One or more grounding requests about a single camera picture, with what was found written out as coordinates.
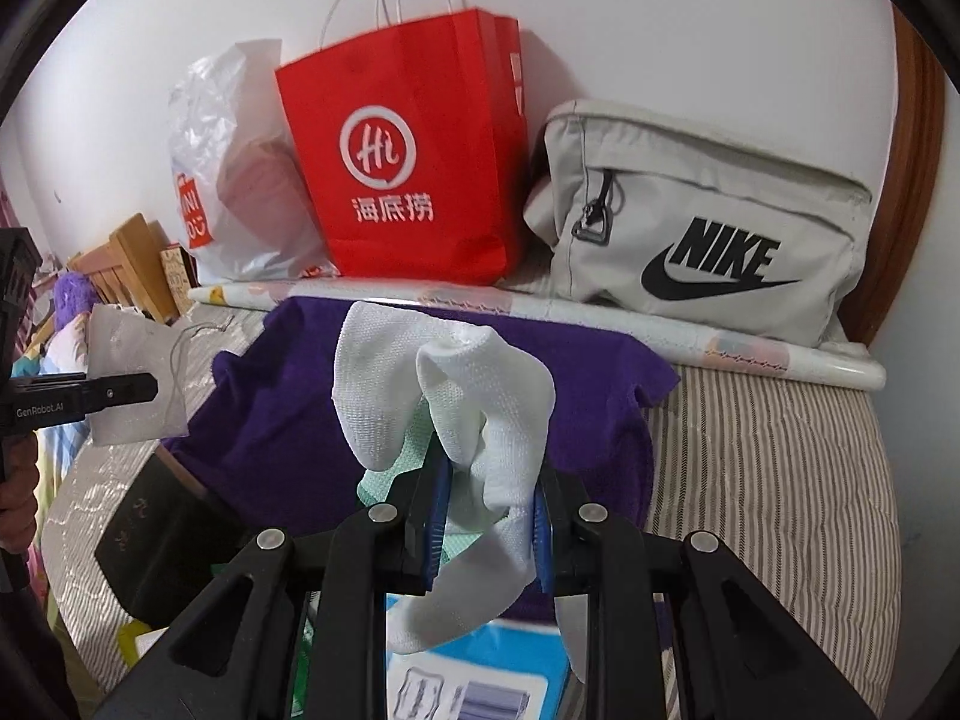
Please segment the person left hand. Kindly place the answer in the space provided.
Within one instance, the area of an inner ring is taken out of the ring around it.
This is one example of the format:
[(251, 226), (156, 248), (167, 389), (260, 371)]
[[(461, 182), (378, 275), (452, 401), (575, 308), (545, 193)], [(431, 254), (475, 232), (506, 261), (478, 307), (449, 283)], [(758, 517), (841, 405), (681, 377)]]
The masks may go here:
[(37, 439), (33, 433), (3, 440), (0, 484), (0, 543), (10, 554), (25, 554), (36, 535), (39, 484)]

